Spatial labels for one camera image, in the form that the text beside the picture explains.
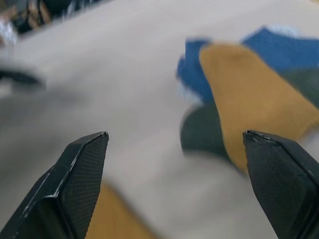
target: dark green fabric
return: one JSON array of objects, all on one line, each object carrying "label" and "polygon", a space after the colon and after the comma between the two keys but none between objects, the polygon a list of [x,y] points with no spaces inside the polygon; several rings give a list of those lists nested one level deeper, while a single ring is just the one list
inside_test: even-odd
[{"label": "dark green fabric", "polygon": [[[319,108],[318,68],[288,71],[282,73],[281,76]],[[180,130],[180,143],[183,151],[210,152],[230,161],[224,146],[215,102],[195,109],[185,118]]]}]

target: beige table surface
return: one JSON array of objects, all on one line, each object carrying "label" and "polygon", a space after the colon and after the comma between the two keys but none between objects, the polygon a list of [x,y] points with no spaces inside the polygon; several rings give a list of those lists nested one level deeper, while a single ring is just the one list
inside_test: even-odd
[{"label": "beige table surface", "polygon": [[[184,156],[176,93],[187,36],[238,41],[263,24],[319,37],[307,0],[114,0],[30,35],[2,56],[46,76],[46,92],[0,95],[0,227],[64,147],[110,134],[109,180],[174,239],[274,239],[249,180],[218,160]],[[319,137],[304,144],[319,158]]]}]

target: blue fabric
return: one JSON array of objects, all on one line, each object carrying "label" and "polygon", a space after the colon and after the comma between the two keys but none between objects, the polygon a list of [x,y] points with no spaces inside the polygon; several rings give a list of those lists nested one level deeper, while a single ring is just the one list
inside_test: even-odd
[{"label": "blue fabric", "polygon": [[[213,101],[210,85],[199,61],[200,49],[211,44],[209,40],[188,40],[185,57],[177,67],[182,83],[197,93],[204,103]],[[319,40],[297,39],[262,28],[248,36],[242,44],[257,53],[276,72],[300,68],[313,68],[319,64]]]}]

